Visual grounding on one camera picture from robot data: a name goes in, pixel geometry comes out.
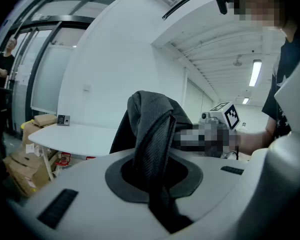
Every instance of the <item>fluorescent light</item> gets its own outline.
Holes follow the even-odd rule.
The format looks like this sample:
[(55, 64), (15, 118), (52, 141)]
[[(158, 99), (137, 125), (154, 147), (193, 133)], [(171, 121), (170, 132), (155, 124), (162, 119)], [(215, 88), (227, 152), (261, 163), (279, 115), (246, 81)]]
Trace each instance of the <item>fluorescent light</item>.
[(245, 99), (243, 100), (242, 104), (247, 104), (248, 101), (249, 101), (249, 98), (245, 98)]
[(255, 59), (253, 61), (253, 70), (252, 70), (252, 76), (251, 76), (249, 86), (253, 87), (253, 86), (256, 85), (256, 82), (258, 80), (259, 73), (260, 73), (260, 70), (261, 70), (261, 66), (262, 66), (262, 61), (261, 60)]

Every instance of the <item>ceiling beam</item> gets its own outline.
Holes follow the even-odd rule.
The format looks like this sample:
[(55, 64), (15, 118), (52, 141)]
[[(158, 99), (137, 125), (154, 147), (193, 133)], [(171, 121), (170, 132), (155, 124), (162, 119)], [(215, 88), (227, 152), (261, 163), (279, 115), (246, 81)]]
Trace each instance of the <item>ceiling beam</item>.
[[(240, 55), (240, 58), (243, 58), (243, 57), (260, 57), (262, 58), (263, 54), (262, 53), (249, 53), (249, 54), (239, 54)], [(277, 58), (279, 55), (279, 53), (272, 53), (272, 54), (267, 54), (266, 57), (274, 57), (274, 58)], [(236, 56), (232, 55), (232, 56), (220, 56), (220, 57), (207, 57), (207, 58), (201, 58), (201, 59), (194, 59), (192, 60), (192, 63), (195, 64), (195, 65), (199, 65), (199, 64), (204, 64), (206, 63), (207, 61), (213, 61), (213, 60), (229, 60), (229, 59), (236, 59)]]
[(237, 37), (244, 37), (244, 36), (249, 36), (249, 35), (256, 35), (256, 34), (260, 34), (260, 32), (256, 32), (256, 31), (244, 31), (244, 32), (237, 32), (237, 33), (231, 33), (231, 34), (226, 34), (226, 35), (223, 35), (223, 36), (220, 36), (218, 38), (212, 38), (211, 40), (209, 41), (206, 41), (206, 42), (202, 42), (200, 43), (200, 40), (196, 39), (198, 38), (198, 36), (194, 36), (193, 39), (196, 39), (198, 40), (197, 43), (198, 45), (195, 46), (195, 47), (191, 47), (185, 51), (183, 51), (182, 53), (183, 54), (187, 54), (193, 50), (196, 50), (196, 49), (201, 49), (205, 46), (208, 46), (208, 45), (211, 45), (211, 44), (214, 44), (214, 43), (217, 43), (217, 42), (221, 42), (221, 41), (224, 41), (224, 40), (228, 40), (228, 39), (232, 39), (232, 38), (237, 38)]
[(210, 97), (214, 102), (219, 101), (219, 97), (212, 86), (208, 83), (207, 79), (199, 72), (199, 70), (188, 60), (186, 57), (176, 59), (181, 57), (182, 53), (174, 47), (171, 43), (167, 43), (164, 48), (166, 48), (170, 54), (174, 57), (174, 60), (181, 63), (188, 70), (188, 78), (196, 84), (206, 95)]
[(237, 77), (237, 76), (233, 76), (233, 77), (227, 77), (227, 78), (220, 78), (220, 77), (216, 77), (216, 78), (209, 78), (207, 79), (207, 81), (210, 84), (221, 84), (221, 83), (227, 83), (227, 82), (231, 82), (231, 83), (236, 83), (239, 82), (241, 83), (242, 81), (245, 81), (247, 79), (247, 77)]
[(255, 54), (255, 53), (261, 53), (262, 52), (262, 43), (261, 41), (258, 43), (256, 41), (251, 41), (251, 40), (246, 40), (240, 43), (233, 43), (233, 44), (229, 44), (229, 45), (225, 45), (222, 43), (219, 43), (218, 47), (198, 47), (196, 49), (194, 49), (193, 51), (186, 53), (185, 55), (188, 58), (195, 58), (196, 57), (212, 57), (216, 54), (223, 54), (223, 55), (227, 55), (229, 54), (232, 56), (237, 56), (237, 55), (245, 55), (245, 54)]
[(245, 71), (249, 68), (251, 68), (252, 66), (252, 61), (251, 63), (247, 63), (247, 64), (242, 64), (242, 66), (234, 66), (232, 65), (233, 61), (229, 61), (229, 65), (228, 66), (209, 66), (209, 67), (198, 67), (198, 69), (200, 70), (200, 72), (204, 73), (204, 74), (214, 74), (214, 73), (241, 73), (242, 71)]
[(235, 72), (233, 74), (231, 74), (231, 73), (228, 73), (228, 74), (216, 73), (216, 74), (210, 74), (210, 75), (203, 73), (203, 75), (208, 81), (210, 81), (210, 80), (214, 80), (214, 79), (231, 79), (231, 78), (241, 79), (243, 77), (249, 76), (249, 73)]
[(223, 17), (222, 20), (213, 20), (212, 18), (209, 20), (211, 25), (207, 24), (207, 22), (202, 21), (200, 25), (194, 25), (192, 28), (188, 28), (187, 30), (183, 31), (181, 35), (178, 35), (172, 43), (178, 49), (182, 49), (181, 47), (190, 46), (192, 43), (196, 43), (197, 41), (202, 41), (203, 43), (208, 42), (214, 38), (218, 38), (224, 35), (230, 35), (239, 32), (245, 31), (256, 31), (261, 32), (260, 29), (251, 29), (238, 21), (234, 20), (233, 18)]
[(220, 60), (206, 60), (204, 63), (196, 63), (195, 61), (192, 61), (192, 63), (198, 67), (202, 71), (209, 71), (211, 68), (213, 69), (241, 69), (244, 67), (249, 67), (252, 64), (253, 59), (251, 57), (247, 58), (241, 58), (239, 57), (238, 60), (242, 62), (241, 66), (234, 66), (234, 62), (237, 60), (237, 57), (231, 57), (228, 59), (220, 59)]

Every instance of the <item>white wall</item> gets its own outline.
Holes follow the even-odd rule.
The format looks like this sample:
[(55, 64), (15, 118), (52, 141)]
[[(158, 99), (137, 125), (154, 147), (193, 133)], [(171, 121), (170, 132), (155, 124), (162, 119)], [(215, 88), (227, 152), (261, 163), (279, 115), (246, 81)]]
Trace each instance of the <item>white wall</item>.
[(263, 113), (261, 106), (234, 105), (240, 117), (239, 129), (242, 123), (246, 123), (249, 133), (258, 133), (265, 130), (269, 116)]
[(154, 0), (116, 0), (98, 15), (68, 63), (58, 114), (115, 129), (136, 91), (163, 93), (181, 104), (184, 68), (150, 44), (166, 10)]

